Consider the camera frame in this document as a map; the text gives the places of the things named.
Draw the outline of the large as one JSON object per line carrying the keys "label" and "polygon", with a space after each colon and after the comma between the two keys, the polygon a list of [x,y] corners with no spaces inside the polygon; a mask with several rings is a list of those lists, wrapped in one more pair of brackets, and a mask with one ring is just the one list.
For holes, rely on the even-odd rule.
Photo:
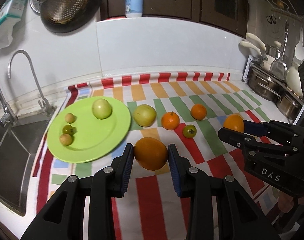
{"label": "large", "polygon": [[166,164],[168,152],[166,146],[159,140],[144,137],[136,142],[134,157],[141,167],[149,171],[156,171]]}

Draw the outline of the orange with stem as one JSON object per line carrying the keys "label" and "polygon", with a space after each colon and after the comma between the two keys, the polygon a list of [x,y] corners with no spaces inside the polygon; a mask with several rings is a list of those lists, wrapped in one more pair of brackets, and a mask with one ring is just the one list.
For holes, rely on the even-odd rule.
{"label": "orange with stem", "polygon": [[167,112],[161,118],[161,125],[167,130],[174,130],[180,124],[180,118],[175,112]]}

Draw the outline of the large yellow-green apple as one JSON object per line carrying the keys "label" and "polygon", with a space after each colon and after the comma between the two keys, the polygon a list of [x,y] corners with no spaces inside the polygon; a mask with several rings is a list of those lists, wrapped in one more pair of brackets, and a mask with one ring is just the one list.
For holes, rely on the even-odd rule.
{"label": "large yellow-green apple", "polygon": [[139,105],[134,110],[132,117],[139,126],[149,127],[156,119],[156,111],[149,105]]}

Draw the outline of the large steel kitchen faucet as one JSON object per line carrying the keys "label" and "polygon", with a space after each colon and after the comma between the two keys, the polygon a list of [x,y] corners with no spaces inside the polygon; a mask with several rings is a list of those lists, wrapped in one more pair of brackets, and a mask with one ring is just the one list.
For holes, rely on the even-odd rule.
{"label": "large steel kitchen faucet", "polygon": [[0,88],[0,103],[4,112],[3,116],[0,118],[0,126],[5,127],[7,124],[14,125],[18,120],[17,116],[14,114],[12,108],[6,101],[1,88]]}

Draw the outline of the dark green small fruit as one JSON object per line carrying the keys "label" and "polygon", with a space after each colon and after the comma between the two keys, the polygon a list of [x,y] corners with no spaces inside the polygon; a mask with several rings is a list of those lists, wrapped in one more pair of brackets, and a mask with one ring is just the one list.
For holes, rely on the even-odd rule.
{"label": "dark green small fruit", "polygon": [[197,129],[194,125],[186,125],[182,130],[185,138],[193,138],[196,136]]}

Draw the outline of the steel pot with lid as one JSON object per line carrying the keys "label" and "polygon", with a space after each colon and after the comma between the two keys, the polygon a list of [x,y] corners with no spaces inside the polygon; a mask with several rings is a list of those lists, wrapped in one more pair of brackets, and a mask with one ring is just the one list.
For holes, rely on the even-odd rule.
{"label": "steel pot with lid", "polygon": [[303,106],[303,98],[283,82],[254,65],[249,66],[246,79],[247,84],[256,94],[274,102],[288,120],[293,122],[298,117]]}

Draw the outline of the green plastic plate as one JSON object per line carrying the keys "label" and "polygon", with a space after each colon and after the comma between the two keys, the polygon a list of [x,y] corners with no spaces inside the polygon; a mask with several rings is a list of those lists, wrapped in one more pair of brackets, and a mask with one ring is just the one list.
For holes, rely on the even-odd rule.
{"label": "green plastic plate", "polygon": [[[57,159],[67,163],[87,163],[111,152],[126,137],[131,125],[131,113],[121,101],[104,96],[112,106],[112,113],[106,119],[97,119],[92,105],[100,97],[78,100],[61,111],[51,122],[47,133],[48,149]],[[73,142],[61,144],[59,137],[67,124],[64,117],[72,113],[76,120]]]}

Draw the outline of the steel spatula hanging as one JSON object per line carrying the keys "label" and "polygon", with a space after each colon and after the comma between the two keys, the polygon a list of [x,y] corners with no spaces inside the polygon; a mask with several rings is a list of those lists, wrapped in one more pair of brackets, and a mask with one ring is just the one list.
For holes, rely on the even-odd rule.
{"label": "steel spatula hanging", "polygon": [[289,22],[288,20],[286,20],[285,31],[284,31],[284,44],[281,55],[278,59],[275,59],[275,61],[272,62],[270,67],[270,72],[272,73],[272,75],[274,75],[275,77],[277,77],[282,81],[286,79],[286,74],[287,74],[287,64],[284,62],[284,54],[288,42],[288,36],[289,36]]}

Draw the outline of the large green apple on plate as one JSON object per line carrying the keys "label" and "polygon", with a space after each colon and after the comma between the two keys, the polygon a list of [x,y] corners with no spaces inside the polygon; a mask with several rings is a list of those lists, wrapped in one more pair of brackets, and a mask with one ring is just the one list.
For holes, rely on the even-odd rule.
{"label": "large green apple on plate", "polygon": [[97,119],[106,119],[112,113],[112,106],[105,99],[96,99],[92,104],[92,113]]}

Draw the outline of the small tan round fruit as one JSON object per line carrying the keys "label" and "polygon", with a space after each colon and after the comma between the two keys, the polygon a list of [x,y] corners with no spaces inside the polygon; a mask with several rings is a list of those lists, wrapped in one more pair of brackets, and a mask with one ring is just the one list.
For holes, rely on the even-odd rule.
{"label": "small tan round fruit", "polygon": [[67,113],[64,117],[65,122],[72,124],[76,120],[76,116],[72,113]]}

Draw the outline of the stainless steel sink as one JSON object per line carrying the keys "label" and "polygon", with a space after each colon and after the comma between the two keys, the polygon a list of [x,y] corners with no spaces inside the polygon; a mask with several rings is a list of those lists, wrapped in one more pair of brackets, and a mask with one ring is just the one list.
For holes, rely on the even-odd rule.
{"label": "stainless steel sink", "polygon": [[49,122],[36,114],[0,126],[0,202],[20,216],[26,213],[32,166]]}

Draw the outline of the dark wooden cabinet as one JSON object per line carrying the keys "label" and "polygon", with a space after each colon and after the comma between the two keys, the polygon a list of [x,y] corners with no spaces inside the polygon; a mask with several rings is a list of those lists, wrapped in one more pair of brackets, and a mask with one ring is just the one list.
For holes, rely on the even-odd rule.
{"label": "dark wooden cabinet", "polygon": [[143,0],[143,16],[211,25],[241,37],[247,32],[248,0]]}

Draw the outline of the white lotion pump bottle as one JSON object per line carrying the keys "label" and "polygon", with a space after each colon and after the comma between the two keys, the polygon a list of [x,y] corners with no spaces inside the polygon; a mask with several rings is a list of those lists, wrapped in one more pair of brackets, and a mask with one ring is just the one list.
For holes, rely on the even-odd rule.
{"label": "white lotion pump bottle", "polygon": [[142,17],[143,0],[125,0],[125,16],[126,18]]}

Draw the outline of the black pan with strainer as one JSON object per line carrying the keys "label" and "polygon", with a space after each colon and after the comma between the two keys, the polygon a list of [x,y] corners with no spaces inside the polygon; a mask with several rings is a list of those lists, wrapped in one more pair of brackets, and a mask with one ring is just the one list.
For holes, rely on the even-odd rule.
{"label": "black pan with strainer", "polygon": [[102,0],[37,0],[44,26],[53,33],[68,33],[85,25]]}

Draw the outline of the tissue pack teal white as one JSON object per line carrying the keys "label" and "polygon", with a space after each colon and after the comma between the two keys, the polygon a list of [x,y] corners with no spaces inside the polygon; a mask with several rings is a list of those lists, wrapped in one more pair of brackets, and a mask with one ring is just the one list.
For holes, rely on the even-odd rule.
{"label": "tissue pack teal white", "polygon": [[0,49],[8,47],[12,41],[12,32],[23,15],[27,0],[6,0],[0,10]]}

